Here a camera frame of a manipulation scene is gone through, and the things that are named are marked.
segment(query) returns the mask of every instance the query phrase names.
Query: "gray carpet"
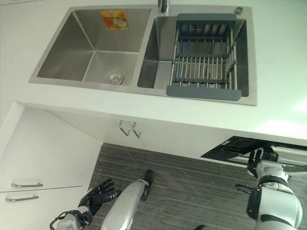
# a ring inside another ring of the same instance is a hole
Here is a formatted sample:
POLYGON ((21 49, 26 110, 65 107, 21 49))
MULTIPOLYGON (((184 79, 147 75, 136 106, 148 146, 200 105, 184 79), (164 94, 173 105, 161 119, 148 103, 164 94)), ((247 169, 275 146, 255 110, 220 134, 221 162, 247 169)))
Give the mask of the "gray carpet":
MULTIPOLYGON (((124 189, 145 171, 155 179, 147 201, 141 201, 132 230, 193 230, 200 224, 209 230, 252 230, 255 222, 246 211, 248 195, 234 186, 254 186, 246 169, 158 152, 104 144, 90 188, 113 178, 124 189)), ((289 179, 303 206, 300 230, 307 229, 307 176, 289 179)), ((113 202, 104 204, 88 230, 100 230, 113 202)))

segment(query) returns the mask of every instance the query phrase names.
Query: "cabinet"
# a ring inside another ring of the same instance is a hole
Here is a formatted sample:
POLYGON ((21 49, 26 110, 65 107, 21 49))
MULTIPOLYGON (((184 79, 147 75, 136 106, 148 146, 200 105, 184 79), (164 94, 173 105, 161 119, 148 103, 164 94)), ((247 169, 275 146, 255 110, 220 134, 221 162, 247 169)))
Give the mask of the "cabinet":
POLYGON ((61 212, 76 209, 83 195, 84 187, 0 193, 0 229, 49 230, 49 223, 61 212), (6 200, 33 196, 36 199, 6 200))
POLYGON ((130 117, 109 114, 89 116, 59 111, 50 112, 101 142, 144 148, 142 138, 137 138, 133 133, 133 119, 130 117), (121 121, 123 130, 120 130, 119 127, 121 121))
POLYGON ((229 129, 203 127, 160 120, 99 114, 89 116, 75 113, 51 111, 66 122, 78 127, 90 136, 111 144, 158 151, 183 157, 201 159, 200 156, 217 145, 241 132, 229 129), (120 129, 124 120, 124 130, 130 130, 127 137, 120 129))
POLYGON ((87 188, 100 148, 100 141, 51 113, 26 108, 0 160, 0 192, 87 188))

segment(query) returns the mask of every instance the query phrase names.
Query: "sink drain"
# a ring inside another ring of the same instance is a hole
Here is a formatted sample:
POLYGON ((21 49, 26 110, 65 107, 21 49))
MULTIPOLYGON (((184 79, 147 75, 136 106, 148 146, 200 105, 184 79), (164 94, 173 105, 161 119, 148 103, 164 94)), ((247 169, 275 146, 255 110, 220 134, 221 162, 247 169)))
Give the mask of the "sink drain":
POLYGON ((106 76, 105 83, 111 85, 121 85, 125 79, 125 74, 120 71, 112 71, 106 76))

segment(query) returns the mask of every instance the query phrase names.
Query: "metal rack bars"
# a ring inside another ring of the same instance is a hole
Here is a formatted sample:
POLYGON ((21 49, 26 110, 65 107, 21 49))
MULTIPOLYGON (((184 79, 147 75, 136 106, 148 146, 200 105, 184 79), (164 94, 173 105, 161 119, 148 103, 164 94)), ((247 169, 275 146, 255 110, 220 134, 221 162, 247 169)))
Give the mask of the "metal rack bars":
POLYGON ((179 87, 236 90, 237 62, 233 28, 223 31, 224 38, 202 38, 199 36, 200 26, 190 25, 188 28, 189 31, 199 28, 198 36, 184 40, 180 38, 180 28, 177 28, 170 85, 175 83, 179 87))

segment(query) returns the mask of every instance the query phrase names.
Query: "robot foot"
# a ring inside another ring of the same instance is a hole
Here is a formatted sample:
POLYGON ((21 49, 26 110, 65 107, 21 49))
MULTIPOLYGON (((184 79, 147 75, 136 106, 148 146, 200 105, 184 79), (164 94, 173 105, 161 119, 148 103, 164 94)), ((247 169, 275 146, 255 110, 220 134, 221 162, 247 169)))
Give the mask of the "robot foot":
POLYGON ((204 228, 206 228, 205 225, 199 225, 196 229, 194 230, 203 230, 204 228))
POLYGON ((146 173, 145 173, 144 180, 147 181, 149 185, 145 185, 143 195, 141 196, 141 200, 147 200, 147 198, 148 198, 148 195, 150 193, 150 187, 151 187, 151 185, 153 184, 153 181, 154 181, 154 172, 150 169, 147 170, 146 173))

